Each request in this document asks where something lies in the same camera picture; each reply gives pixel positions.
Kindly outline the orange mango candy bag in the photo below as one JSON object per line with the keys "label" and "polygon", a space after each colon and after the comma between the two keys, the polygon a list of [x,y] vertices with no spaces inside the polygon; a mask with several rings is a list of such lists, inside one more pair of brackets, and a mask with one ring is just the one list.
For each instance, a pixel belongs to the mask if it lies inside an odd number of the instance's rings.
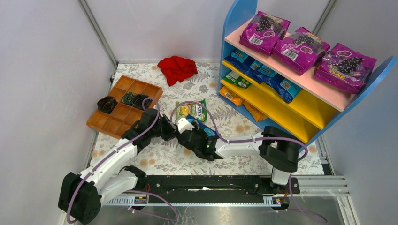
{"label": "orange mango candy bag", "polygon": [[266,114],[259,111],[257,108],[255,108],[253,105],[251,105],[247,101],[244,101],[243,105],[246,108],[246,110],[252,115],[253,119],[256,122],[266,120],[268,118],[268,116]]}
{"label": "orange mango candy bag", "polygon": [[238,96],[226,86],[221,87],[219,93],[227,98],[229,101],[231,101],[235,106],[241,106],[244,103],[244,100],[240,96]]}

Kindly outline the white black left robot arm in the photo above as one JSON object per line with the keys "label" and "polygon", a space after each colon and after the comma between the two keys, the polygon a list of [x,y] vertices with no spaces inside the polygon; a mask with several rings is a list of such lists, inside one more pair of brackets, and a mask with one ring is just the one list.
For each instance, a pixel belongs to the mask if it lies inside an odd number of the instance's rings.
{"label": "white black left robot arm", "polygon": [[67,222],[91,222],[102,205],[134,187],[145,188],[146,173],[135,166],[123,166],[148,146],[153,138],[173,139],[179,123],[173,123],[156,109],[145,110],[119,139],[117,145],[96,164],[78,174],[68,173],[62,182],[58,207]]}

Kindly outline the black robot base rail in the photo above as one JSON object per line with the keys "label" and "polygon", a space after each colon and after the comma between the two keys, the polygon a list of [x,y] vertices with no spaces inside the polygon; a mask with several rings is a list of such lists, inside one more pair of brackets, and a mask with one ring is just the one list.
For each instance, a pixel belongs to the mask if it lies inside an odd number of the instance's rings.
{"label": "black robot base rail", "polygon": [[134,190],[144,197],[135,202],[150,204],[251,204],[263,203],[268,196],[300,194],[298,180],[277,185],[270,177],[259,175],[147,175],[135,166],[124,166],[121,171],[132,172],[137,178]]}

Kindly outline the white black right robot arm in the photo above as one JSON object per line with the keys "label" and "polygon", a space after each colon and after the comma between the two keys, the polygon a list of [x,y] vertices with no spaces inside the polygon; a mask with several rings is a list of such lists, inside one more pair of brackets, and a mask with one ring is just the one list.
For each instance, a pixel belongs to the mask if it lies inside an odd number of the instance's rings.
{"label": "white black right robot arm", "polygon": [[249,136],[222,139],[208,136],[199,128],[178,132],[178,143],[201,159],[214,161],[234,156],[260,156],[272,165],[271,181],[287,185],[290,174],[297,171],[299,150],[303,143],[290,134],[272,126]]}

